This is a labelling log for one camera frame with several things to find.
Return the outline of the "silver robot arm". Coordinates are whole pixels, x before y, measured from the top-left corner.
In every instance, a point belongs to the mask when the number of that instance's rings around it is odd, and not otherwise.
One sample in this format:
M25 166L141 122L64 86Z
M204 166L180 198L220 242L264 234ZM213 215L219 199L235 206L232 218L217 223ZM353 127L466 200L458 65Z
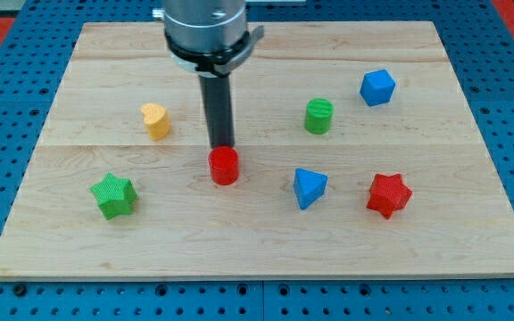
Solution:
M264 27L248 28L245 0L163 0L152 15L164 24L174 62L198 76L210 147L233 147L229 75L250 57Z

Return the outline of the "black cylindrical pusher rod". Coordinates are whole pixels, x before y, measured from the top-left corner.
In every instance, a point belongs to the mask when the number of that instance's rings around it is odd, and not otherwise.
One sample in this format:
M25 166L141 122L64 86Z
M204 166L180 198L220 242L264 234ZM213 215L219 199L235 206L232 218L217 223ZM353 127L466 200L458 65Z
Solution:
M210 147L235 146L229 77L199 77Z

